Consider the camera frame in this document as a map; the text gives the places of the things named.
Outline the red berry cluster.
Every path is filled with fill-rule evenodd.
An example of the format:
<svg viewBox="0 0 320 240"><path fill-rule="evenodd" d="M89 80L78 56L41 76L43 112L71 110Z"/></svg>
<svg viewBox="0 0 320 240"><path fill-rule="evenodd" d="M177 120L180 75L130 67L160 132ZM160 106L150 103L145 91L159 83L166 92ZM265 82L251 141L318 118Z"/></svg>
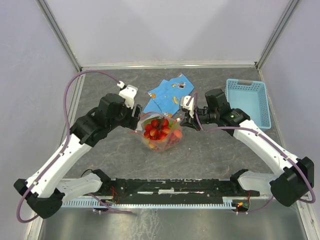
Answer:
<svg viewBox="0 0 320 240"><path fill-rule="evenodd" d="M164 140L171 132L172 125L173 123L165 117L153 118L144 124L143 135L153 141Z"/></svg>

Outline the clear zip bag orange zipper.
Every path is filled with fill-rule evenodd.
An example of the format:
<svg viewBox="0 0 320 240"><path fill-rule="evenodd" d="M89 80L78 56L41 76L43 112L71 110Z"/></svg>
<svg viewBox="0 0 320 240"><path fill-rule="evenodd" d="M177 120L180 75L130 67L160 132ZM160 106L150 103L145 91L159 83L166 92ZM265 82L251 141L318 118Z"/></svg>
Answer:
<svg viewBox="0 0 320 240"><path fill-rule="evenodd" d="M184 136L178 119L173 119L170 113L154 111L143 114L131 133L154 152L163 152L176 146Z"/></svg>

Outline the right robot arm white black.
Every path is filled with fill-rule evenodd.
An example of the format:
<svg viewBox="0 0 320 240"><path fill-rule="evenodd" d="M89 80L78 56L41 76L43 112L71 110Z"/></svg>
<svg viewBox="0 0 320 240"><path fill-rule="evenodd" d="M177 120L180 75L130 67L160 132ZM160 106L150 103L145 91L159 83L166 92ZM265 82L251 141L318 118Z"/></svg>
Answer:
<svg viewBox="0 0 320 240"><path fill-rule="evenodd" d="M266 135L239 108L231 108L225 93L212 89L205 93L207 105L197 106L197 94L183 96L180 100L185 116L182 127L197 131L205 124L215 124L215 130L223 130L249 147L270 168L271 173L243 170L238 178L229 183L236 196L246 191L257 191L276 199L286 207L297 201L313 204L316 201L314 187L314 163L308 157L299 158L285 150Z"/></svg>

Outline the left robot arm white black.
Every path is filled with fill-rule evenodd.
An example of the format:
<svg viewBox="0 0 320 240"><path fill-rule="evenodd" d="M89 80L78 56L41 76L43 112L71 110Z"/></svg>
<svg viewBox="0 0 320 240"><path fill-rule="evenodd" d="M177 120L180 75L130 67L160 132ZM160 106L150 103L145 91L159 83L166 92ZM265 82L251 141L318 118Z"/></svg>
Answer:
<svg viewBox="0 0 320 240"><path fill-rule="evenodd" d="M100 169L69 183L62 183L62 178L115 128L135 130L141 112L141 105L134 104L132 97L115 93L102 97L97 107L75 121L61 146L34 175L15 181L13 186L21 195L18 206L26 201L38 217L47 219L72 199L96 192L106 195L111 189L111 179Z"/></svg>

